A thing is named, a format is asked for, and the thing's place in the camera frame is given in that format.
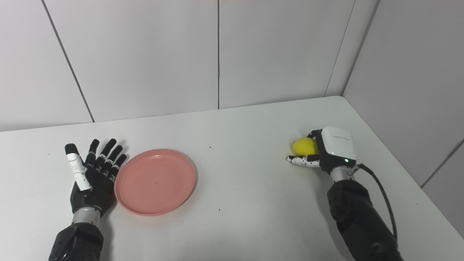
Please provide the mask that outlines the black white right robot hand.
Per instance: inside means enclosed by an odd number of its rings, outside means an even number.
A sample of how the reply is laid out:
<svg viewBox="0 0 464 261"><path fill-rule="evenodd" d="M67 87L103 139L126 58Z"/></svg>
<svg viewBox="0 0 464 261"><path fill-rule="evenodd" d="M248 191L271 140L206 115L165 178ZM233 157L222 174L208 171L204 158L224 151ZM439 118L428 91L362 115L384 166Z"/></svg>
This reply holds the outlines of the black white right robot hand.
<svg viewBox="0 0 464 261"><path fill-rule="evenodd" d="M328 174L339 168L351 170L357 164L351 134L338 127L314 129L307 137L295 140L292 147L294 154L286 158L287 162L318 167Z"/></svg>

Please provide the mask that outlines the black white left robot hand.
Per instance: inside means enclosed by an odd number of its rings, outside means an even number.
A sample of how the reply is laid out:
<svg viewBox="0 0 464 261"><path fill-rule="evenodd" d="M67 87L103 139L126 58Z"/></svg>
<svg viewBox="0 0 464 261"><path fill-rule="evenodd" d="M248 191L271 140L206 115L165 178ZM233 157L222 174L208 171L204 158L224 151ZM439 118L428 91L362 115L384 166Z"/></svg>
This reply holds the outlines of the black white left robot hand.
<svg viewBox="0 0 464 261"><path fill-rule="evenodd" d="M70 202L72 213L83 208L92 208L100 217L115 203L115 180L123 163L128 158L122 153L123 146L112 138L100 153L100 141L94 139L88 149L86 159L82 159L74 143L65 145L65 154L74 175L74 185Z"/></svg>

